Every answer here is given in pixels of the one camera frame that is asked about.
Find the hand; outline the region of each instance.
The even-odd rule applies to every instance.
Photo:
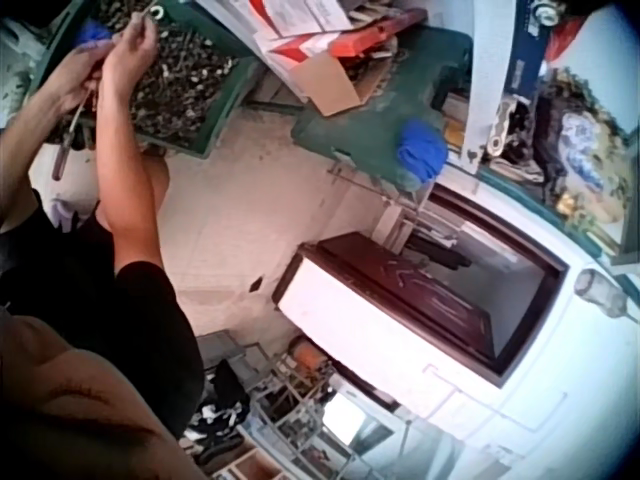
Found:
[[[72,50],[49,76],[42,92],[66,113],[77,107],[87,90],[95,90],[100,71],[96,64],[107,57],[113,49],[110,40],[83,45]]]
[[[158,31],[153,21],[135,12],[131,21],[116,39],[116,47],[102,68],[100,97],[115,98],[129,103],[136,84],[151,66],[158,52]]]

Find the floor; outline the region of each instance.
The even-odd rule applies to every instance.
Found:
[[[197,335],[232,329],[271,353],[297,333],[270,299],[296,247],[354,230],[370,234],[382,199],[328,173],[333,162],[292,144],[293,119],[236,111],[208,160],[170,156],[171,186],[159,227],[166,270]],[[97,198],[95,159],[72,152],[51,180],[57,147],[31,170],[47,207],[56,197],[89,210]],[[250,285],[263,277],[261,288]]]

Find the forearm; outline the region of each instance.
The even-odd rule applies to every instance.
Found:
[[[46,91],[37,92],[0,137],[0,223],[28,179],[38,150],[62,116],[59,102]]]
[[[100,92],[99,102],[98,185],[116,257],[123,243],[142,246],[150,258],[159,257],[153,187],[138,151],[128,104],[106,91]]]

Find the blue rag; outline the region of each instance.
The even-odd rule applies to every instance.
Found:
[[[404,126],[398,160],[423,184],[438,176],[448,154],[447,142],[439,130],[415,119]]]
[[[97,42],[98,40],[110,40],[113,34],[107,27],[100,22],[88,19],[80,27],[80,31],[73,40],[73,45],[78,47],[90,42]]]

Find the person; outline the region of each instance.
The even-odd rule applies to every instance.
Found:
[[[0,468],[21,477],[204,478],[176,442],[204,369],[163,270],[168,170],[138,152],[129,116],[156,51],[155,25],[134,14],[115,44],[72,51],[0,138]],[[28,170],[100,72],[100,200],[62,234]]]

